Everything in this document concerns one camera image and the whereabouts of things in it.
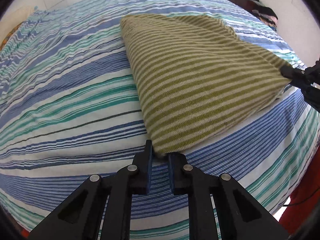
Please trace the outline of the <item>dark wooden dresser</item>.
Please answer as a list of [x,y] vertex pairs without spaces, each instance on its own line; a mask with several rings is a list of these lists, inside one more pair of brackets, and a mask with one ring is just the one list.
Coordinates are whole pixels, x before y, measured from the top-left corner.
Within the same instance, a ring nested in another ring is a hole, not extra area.
[[241,7],[242,9],[246,10],[247,12],[252,13],[253,10],[258,9],[257,3],[253,0],[228,0],[237,6]]

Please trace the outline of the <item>pile of clothes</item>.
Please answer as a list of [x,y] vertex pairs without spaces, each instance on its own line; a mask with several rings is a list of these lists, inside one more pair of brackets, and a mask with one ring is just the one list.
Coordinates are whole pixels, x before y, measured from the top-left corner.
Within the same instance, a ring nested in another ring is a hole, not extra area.
[[266,7],[261,0],[252,0],[257,6],[252,10],[252,14],[257,17],[261,22],[269,26],[273,31],[277,32],[278,16],[269,7]]

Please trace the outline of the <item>green striped knit cardigan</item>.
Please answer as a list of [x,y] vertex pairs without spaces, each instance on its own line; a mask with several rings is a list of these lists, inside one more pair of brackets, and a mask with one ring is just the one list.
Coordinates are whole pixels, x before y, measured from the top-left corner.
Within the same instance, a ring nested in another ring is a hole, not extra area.
[[143,121],[159,157],[187,150],[272,104],[290,64],[207,15],[120,22]]

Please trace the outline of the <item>blue green striped bedspread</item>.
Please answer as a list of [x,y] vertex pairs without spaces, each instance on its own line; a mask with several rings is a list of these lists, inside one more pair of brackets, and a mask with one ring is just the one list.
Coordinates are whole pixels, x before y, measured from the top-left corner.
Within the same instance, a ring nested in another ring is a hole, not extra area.
[[[84,0],[37,11],[1,50],[1,207],[33,230],[89,175],[129,165],[146,141],[120,19],[206,14],[295,67],[289,45],[227,0]],[[319,145],[319,113],[300,90],[186,152],[228,172],[271,213],[298,186]]]

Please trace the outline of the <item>cream headboard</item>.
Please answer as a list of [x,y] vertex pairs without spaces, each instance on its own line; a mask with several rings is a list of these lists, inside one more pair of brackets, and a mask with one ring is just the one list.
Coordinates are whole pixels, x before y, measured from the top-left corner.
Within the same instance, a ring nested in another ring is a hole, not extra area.
[[24,22],[37,9],[38,6],[26,5],[5,16],[1,20],[1,43],[15,27]]

